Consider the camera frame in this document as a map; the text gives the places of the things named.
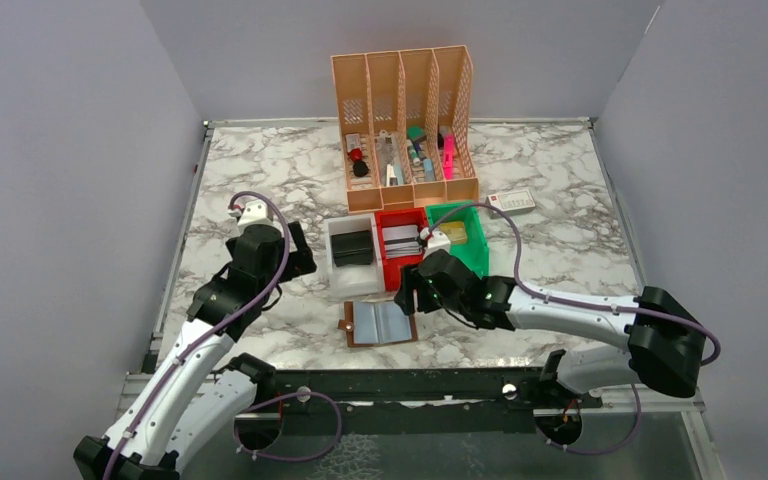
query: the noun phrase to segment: white wall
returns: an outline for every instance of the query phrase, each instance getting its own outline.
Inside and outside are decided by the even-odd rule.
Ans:
[[[0,0],[0,479],[73,479],[139,366],[201,144],[136,0]]]
[[[199,113],[336,115],[330,56],[465,44],[474,117],[596,116],[661,0],[142,0]]]
[[[726,472],[768,478],[768,1],[667,1],[596,127],[646,280],[724,345],[702,391]]]

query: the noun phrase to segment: marble tabletop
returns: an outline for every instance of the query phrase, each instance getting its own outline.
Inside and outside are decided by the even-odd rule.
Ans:
[[[516,224],[524,241],[524,278],[599,295],[638,290],[624,237],[587,127],[474,124],[469,145],[489,192],[527,187],[537,203]],[[192,294],[228,260],[236,235],[226,206],[235,192],[269,196],[288,221],[299,220],[314,252],[315,274],[284,284],[278,305],[245,332],[226,359],[248,352],[278,368],[434,368],[542,365],[559,348],[588,340],[545,331],[471,330],[445,313],[416,316],[419,341],[349,349],[337,329],[342,300],[325,273],[323,220],[347,215],[340,138],[332,122],[214,130],[192,221],[164,322],[160,358],[174,343]],[[480,212],[490,274],[511,275],[513,234]]]

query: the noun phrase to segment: white remote control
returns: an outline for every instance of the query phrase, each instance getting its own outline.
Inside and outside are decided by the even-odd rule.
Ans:
[[[534,203],[534,197],[531,196],[531,192],[528,189],[493,193],[487,195],[486,203],[499,208],[508,215],[530,212],[537,206]],[[496,212],[491,212],[491,215],[494,217],[499,216]]]

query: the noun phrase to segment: green bin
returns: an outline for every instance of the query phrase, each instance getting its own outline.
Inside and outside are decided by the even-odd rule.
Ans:
[[[443,215],[460,205],[470,202],[443,203],[425,207],[430,226]],[[487,239],[481,229],[481,221],[478,219],[478,211],[475,207],[465,208],[446,219],[446,222],[464,223],[467,234],[467,242],[463,245],[452,245],[450,253],[464,262],[476,275],[483,277],[490,270],[490,249],[487,248]]]

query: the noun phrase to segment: orange desk organizer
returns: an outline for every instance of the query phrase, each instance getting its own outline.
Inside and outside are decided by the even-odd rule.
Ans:
[[[359,53],[331,57],[337,115],[346,175],[349,213],[401,210],[462,200],[478,201],[478,179],[469,154],[469,102],[472,60],[465,46]],[[438,126],[449,127],[455,137],[454,174],[445,179],[437,148]],[[431,160],[435,179],[411,164],[407,129],[421,126],[427,140],[421,145]],[[375,148],[381,131],[396,139],[395,161],[404,184],[381,181],[379,166],[387,162]],[[366,139],[367,177],[355,178],[346,150],[346,135]]]

